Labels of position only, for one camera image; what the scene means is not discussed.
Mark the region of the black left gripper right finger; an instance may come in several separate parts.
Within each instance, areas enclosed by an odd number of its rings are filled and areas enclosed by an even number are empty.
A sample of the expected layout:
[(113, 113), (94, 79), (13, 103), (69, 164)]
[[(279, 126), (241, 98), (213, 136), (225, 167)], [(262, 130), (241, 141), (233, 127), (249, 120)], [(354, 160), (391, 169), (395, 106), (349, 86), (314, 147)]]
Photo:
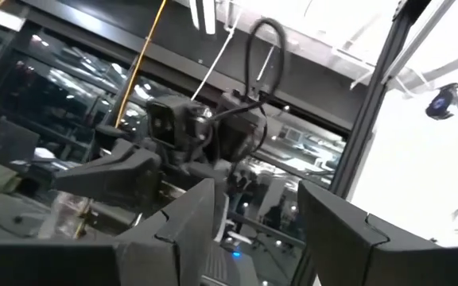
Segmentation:
[(458, 286), (458, 247), (442, 247), (302, 180), (311, 262), (326, 286)]

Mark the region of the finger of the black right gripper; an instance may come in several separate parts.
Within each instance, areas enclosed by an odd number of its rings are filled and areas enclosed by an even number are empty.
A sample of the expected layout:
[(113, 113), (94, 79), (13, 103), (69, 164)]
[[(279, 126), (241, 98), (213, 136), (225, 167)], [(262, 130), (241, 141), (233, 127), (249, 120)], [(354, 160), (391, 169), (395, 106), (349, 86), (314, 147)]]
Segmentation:
[(117, 207), (144, 207), (157, 197), (160, 167), (156, 153), (137, 149), (58, 172), (54, 187)]

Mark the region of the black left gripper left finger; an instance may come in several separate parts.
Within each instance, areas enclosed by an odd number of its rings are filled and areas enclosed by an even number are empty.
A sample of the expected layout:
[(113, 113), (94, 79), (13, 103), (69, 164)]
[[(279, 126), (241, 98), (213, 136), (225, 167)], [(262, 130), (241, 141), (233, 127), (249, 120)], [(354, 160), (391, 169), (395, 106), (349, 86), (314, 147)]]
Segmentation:
[(214, 204), (215, 182), (205, 179), (116, 237), (0, 240), (0, 285), (197, 286)]

